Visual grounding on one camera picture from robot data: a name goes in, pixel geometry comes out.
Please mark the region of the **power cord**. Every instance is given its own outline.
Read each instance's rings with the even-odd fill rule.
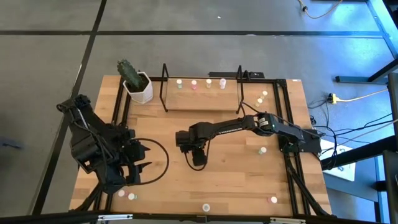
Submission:
[[[375,94],[382,93],[382,92],[387,91],[387,90],[388,89],[386,88],[386,89],[383,89],[383,90],[380,90],[380,91],[377,91],[377,92],[374,92],[374,93],[370,93],[368,95],[364,95],[364,96],[360,96],[360,97],[357,97],[357,98],[353,98],[353,99],[350,99],[350,100],[342,100],[342,99],[338,98],[335,93],[330,93],[329,94],[329,98],[331,98],[331,104],[336,104],[337,102],[352,102],[352,101],[355,101],[355,100],[360,100],[360,99],[366,98],[368,96],[373,96]]]
[[[300,5],[302,6],[303,12],[305,12],[306,15],[307,15],[309,18],[311,18],[311,19],[319,19],[319,18],[321,18],[321,17],[323,17],[323,16],[329,14],[329,13],[330,13],[331,11],[333,11],[340,3],[343,2],[343,0],[340,0],[337,4],[335,4],[331,9],[329,9],[329,11],[327,11],[327,12],[324,13],[323,15],[315,16],[315,17],[314,17],[314,16],[311,16],[311,15],[308,13],[308,7],[304,4],[304,2],[303,2],[302,0],[298,0],[298,1],[300,2]]]

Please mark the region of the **cactus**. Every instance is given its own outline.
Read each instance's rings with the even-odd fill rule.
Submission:
[[[131,63],[126,59],[118,61],[118,72],[127,81],[133,92],[144,91],[148,84],[148,80],[138,75]]]

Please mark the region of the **black bracket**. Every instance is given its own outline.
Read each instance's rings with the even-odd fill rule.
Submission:
[[[286,79],[280,79],[280,78],[278,78],[278,79],[276,79],[276,83],[277,83],[279,86],[283,87],[283,88],[286,88],[286,87],[287,87]]]

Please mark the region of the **white cable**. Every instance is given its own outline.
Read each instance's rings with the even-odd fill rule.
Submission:
[[[380,90],[380,91],[377,91],[377,92],[374,92],[374,93],[371,93],[371,94],[368,94],[368,95],[364,95],[364,96],[361,96],[361,97],[353,98],[353,99],[350,99],[350,100],[342,100],[342,99],[336,97],[336,101],[337,102],[351,102],[351,101],[360,100],[360,99],[363,99],[365,97],[372,96],[372,95],[375,95],[375,94],[378,94],[378,93],[382,93],[382,92],[387,91],[387,90],[388,89],[383,89],[383,90]]]
[[[376,128],[376,129],[374,129],[374,130],[372,130],[372,131],[368,131],[368,132],[366,132],[366,133],[360,134],[359,136],[356,136],[355,138],[352,138],[352,139],[350,139],[350,140],[348,140],[348,141],[346,141],[346,142],[343,142],[343,143],[341,143],[341,144],[339,144],[339,145],[337,145],[337,146],[346,144],[347,142],[350,142],[350,141],[352,141],[352,140],[354,140],[354,139],[356,139],[356,138],[359,138],[359,137],[361,137],[361,136],[364,136],[365,134],[369,134],[369,133],[372,133],[372,132],[374,132],[374,131],[377,131],[377,130],[380,130],[380,129],[382,129],[382,128],[385,128],[385,127],[387,127],[388,125],[394,124],[394,123],[397,122],[397,121],[398,121],[398,119],[396,119],[396,120],[394,120],[394,121],[391,121],[390,123],[387,123],[386,125],[383,125],[383,126],[381,126],[381,127],[379,127],[379,128]]]

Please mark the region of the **yellow cable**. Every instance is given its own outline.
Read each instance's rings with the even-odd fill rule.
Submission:
[[[375,94],[378,94],[378,93],[382,93],[382,92],[387,91],[387,90],[388,89],[383,89],[383,90],[380,90],[380,91],[377,91],[377,92],[374,92],[374,93],[371,93],[371,94],[368,94],[368,95],[364,95],[364,96],[361,96],[361,97],[353,98],[353,99],[350,99],[350,100],[342,100],[342,99],[336,97],[336,101],[337,102],[351,102],[351,101],[360,100],[360,99],[363,99],[365,97],[372,96],[372,95],[375,95]]]
[[[301,7],[304,8],[304,7],[305,7],[304,2],[303,2],[302,0],[298,0],[298,1],[300,2]],[[311,15],[308,13],[308,9],[306,9],[306,10],[304,10],[304,11],[305,11],[305,13],[307,14],[307,16],[308,16],[309,18],[311,18],[311,19],[319,19],[319,18],[321,18],[321,17],[323,17],[323,16],[329,14],[331,11],[333,11],[333,10],[334,10],[340,3],[342,3],[342,2],[343,2],[343,0],[340,0],[340,1],[339,1],[337,4],[335,4],[331,9],[329,9],[329,11],[327,11],[325,14],[320,15],[320,16],[317,16],[317,17],[311,16]]]

